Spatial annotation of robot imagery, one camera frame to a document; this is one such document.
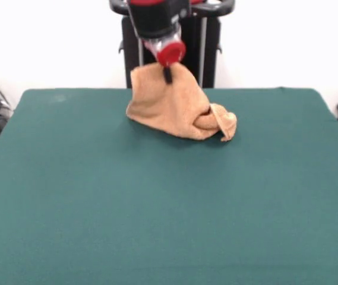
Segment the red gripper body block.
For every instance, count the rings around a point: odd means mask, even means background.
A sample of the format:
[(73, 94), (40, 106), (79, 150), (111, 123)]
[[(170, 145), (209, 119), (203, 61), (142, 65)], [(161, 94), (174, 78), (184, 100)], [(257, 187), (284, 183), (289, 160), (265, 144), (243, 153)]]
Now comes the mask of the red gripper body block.
[(181, 62), (186, 53), (183, 42), (170, 42), (157, 52), (156, 59), (163, 67), (170, 67), (176, 62)]

